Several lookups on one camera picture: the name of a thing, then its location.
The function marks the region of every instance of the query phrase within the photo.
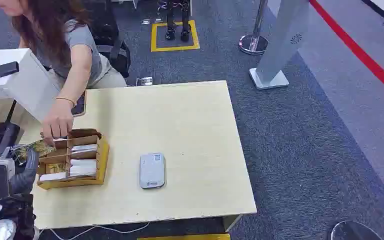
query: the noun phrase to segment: smartphone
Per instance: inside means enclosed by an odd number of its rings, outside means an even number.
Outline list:
[[[86,91],[80,96],[77,100],[77,105],[71,109],[71,114],[73,117],[82,116],[85,114],[86,110]]]

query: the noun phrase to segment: stanchion post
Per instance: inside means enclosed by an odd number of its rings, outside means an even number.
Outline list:
[[[260,36],[261,26],[263,23],[263,13],[267,7],[268,0],[260,0],[257,17],[255,19],[254,31],[252,34],[244,35],[239,40],[239,49],[242,52],[251,55],[261,55],[267,48],[269,41]]]

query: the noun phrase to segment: cardboard organizer box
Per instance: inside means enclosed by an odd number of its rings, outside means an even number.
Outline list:
[[[96,151],[72,153],[74,146],[97,144]],[[55,142],[56,150],[39,158],[37,185],[43,189],[103,185],[110,146],[95,129],[73,129],[67,139]],[[96,160],[95,176],[70,176],[72,159]],[[40,181],[41,175],[65,172],[65,178]]]

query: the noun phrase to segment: white power bank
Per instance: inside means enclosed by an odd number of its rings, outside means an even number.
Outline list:
[[[166,160],[160,152],[140,156],[139,185],[143,189],[160,188],[166,183]]]

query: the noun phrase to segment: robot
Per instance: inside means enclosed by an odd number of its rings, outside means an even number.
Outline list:
[[[174,23],[174,8],[181,8],[181,21],[182,31],[180,39],[187,43],[191,35],[191,26],[189,25],[189,16],[191,14],[190,0],[159,0],[158,9],[167,9],[167,32],[165,33],[165,39],[176,39],[176,25]]]
[[[27,151],[25,162],[18,162],[11,147],[0,157],[0,240],[37,240],[33,195],[39,155]]]

